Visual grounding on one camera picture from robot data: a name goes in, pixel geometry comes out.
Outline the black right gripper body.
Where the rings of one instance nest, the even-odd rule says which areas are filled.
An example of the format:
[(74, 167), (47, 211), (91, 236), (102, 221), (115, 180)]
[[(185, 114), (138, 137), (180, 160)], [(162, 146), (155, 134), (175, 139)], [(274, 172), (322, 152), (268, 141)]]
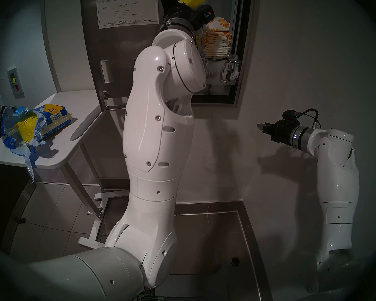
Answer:
[(279, 120), (270, 125), (271, 141), (291, 145), (291, 133), (298, 127), (298, 120)]

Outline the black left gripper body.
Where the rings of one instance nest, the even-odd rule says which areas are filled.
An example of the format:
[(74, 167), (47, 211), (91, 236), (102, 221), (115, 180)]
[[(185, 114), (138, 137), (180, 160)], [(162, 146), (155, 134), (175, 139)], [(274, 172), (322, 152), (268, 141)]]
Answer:
[(188, 21), (193, 29), (200, 29), (205, 24), (205, 5), (193, 9), (177, 0), (160, 0), (160, 2), (164, 10), (162, 22), (177, 17)]

